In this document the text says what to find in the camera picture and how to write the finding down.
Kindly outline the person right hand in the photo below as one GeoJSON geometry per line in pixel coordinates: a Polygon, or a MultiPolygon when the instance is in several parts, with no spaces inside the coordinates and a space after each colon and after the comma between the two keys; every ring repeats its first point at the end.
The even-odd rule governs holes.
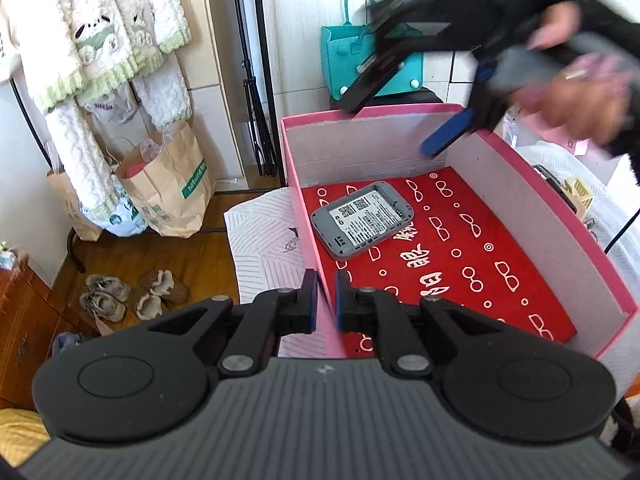
{"type": "MultiPolygon", "coordinates": [[[[564,44],[578,32],[580,11],[574,2],[550,6],[529,37],[530,50],[564,44]]],[[[571,138],[603,146],[620,133],[630,103],[630,76],[615,56],[588,54],[564,68],[548,84],[518,90],[512,102],[537,115],[550,128],[562,127],[571,138]]]]}

